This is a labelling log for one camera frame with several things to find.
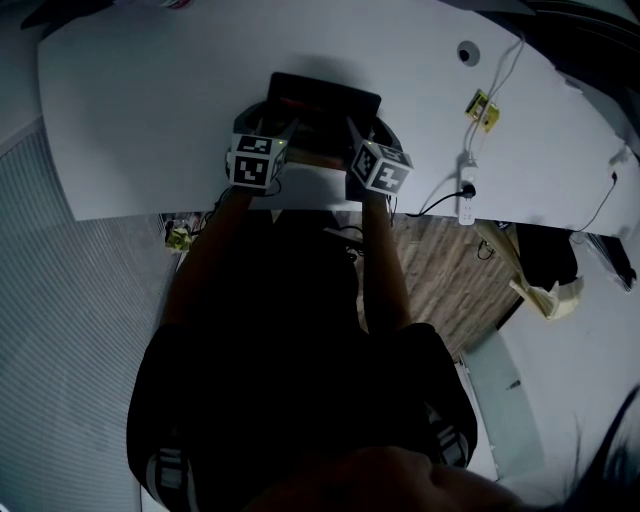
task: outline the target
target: black cable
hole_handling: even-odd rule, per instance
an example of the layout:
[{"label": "black cable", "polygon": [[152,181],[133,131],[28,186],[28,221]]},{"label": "black cable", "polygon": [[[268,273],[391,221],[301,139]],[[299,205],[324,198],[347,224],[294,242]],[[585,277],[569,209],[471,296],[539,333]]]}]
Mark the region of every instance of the black cable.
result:
[{"label": "black cable", "polygon": [[613,185],[611,185],[611,188],[609,189],[609,192],[607,192],[607,195],[605,196],[604,200],[602,201],[602,203],[600,203],[600,206],[598,207],[598,211],[596,212],[596,214],[587,223],[587,225],[585,227],[583,227],[582,229],[575,230],[574,233],[581,233],[582,231],[587,229],[589,226],[591,226],[591,224],[593,224],[594,220],[596,220],[596,217],[600,213],[600,210],[602,210],[602,207],[604,206],[604,203],[607,202],[607,199],[609,199],[609,196],[611,195],[611,192],[613,192],[613,189],[615,188],[616,183],[618,183],[618,175],[614,172],[613,174],[611,174],[611,179],[613,180]]},{"label": "black cable", "polygon": [[440,199],[438,199],[435,203],[433,203],[431,206],[429,206],[429,208],[422,210],[420,213],[405,213],[405,215],[407,217],[422,217],[423,215],[426,215],[427,212],[429,212],[429,210],[435,208],[436,206],[438,206],[442,201],[446,200],[446,199],[450,199],[452,197],[459,197],[463,194],[463,192],[456,192],[454,194],[449,194],[448,196],[444,196]]},{"label": "black cable", "polygon": [[[487,251],[489,251],[489,256],[487,256],[486,258],[481,258],[481,257],[480,257],[480,251],[482,250],[482,246],[485,246],[485,247],[487,248]],[[477,256],[478,256],[478,259],[479,259],[479,260],[487,261],[487,260],[490,260],[490,259],[491,259],[491,256],[493,256],[493,255],[495,254],[495,252],[496,252],[496,250],[495,250],[495,249],[492,249],[492,248],[489,246],[489,244],[487,243],[487,241],[486,241],[486,240],[482,240],[482,241],[480,242],[480,245],[478,245],[478,253],[477,253]]]}]

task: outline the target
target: person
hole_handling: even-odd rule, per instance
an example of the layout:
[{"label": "person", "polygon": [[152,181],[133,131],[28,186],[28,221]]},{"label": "person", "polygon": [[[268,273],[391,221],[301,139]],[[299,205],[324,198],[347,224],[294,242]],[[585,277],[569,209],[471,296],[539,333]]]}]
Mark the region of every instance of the person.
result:
[{"label": "person", "polygon": [[368,333],[333,215],[252,199],[224,194],[169,290],[129,410],[141,485],[171,511],[524,509],[464,469],[476,419],[412,322],[385,196],[363,199]]}]

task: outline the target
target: white table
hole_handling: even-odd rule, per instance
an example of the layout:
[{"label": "white table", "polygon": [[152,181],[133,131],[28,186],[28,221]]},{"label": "white table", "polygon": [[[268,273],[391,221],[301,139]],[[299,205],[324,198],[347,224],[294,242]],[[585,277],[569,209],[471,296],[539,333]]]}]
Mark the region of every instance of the white table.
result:
[{"label": "white table", "polygon": [[[463,40],[480,47],[478,66],[458,60]],[[398,211],[414,212],[455,190],[447,177],[469,126],[463,111],[515,41],[436,0],[196,0],[179,12],[112,8],[74,21],[40,44],[39,80],[78,220],[211,208],[226,187],[233,120],[266,98],[274,71],[382,96],[380,116],[416,167]],[[500,121],[479,155],[477,216],[581,227],[611,184],[620,140],[530,47],[497,103]],[[594,232],[624,235],[640,217],[637,164],[618,174]],[[282,194],[258,206],[358,209],[343,181],[337,171],[289,169]]]}]

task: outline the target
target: power strip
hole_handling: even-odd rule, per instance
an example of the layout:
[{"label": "power strip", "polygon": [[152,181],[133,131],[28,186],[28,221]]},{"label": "power strip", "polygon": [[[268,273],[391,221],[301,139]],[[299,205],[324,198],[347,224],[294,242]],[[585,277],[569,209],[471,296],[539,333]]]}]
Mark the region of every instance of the power strip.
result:
[{"label": "power strip", "polygon": [[[465,184],[471,183],[476,190],[476,180],[478,176],[478,165],[475,162],[466,162],[460,168],[460,190]],[[462,226],[471,226],[476,221],[473,208],[473,198],[466,199],[458,197],[458,223]]]}]

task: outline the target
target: wood plank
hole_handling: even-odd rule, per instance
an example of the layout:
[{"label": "wood plank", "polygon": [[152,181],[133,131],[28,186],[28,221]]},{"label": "wood plank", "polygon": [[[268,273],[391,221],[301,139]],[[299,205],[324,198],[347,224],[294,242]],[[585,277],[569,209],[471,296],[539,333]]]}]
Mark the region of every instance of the wood plank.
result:
[{"label": "wood plank", "polygon": [[[362,226],[360,212],[338,212],[336,218],[341,226]],[[433,325],[453,358],[459,358],[495,328],[518,299],[509,286],[511,271],[497,255],[480,260],[482,238],[473,227],[460,226],[457,219],[397,215],[393,233],[414,320]],[[363,266],[363,258],[358,258],[358,316],[366,330]]]}]

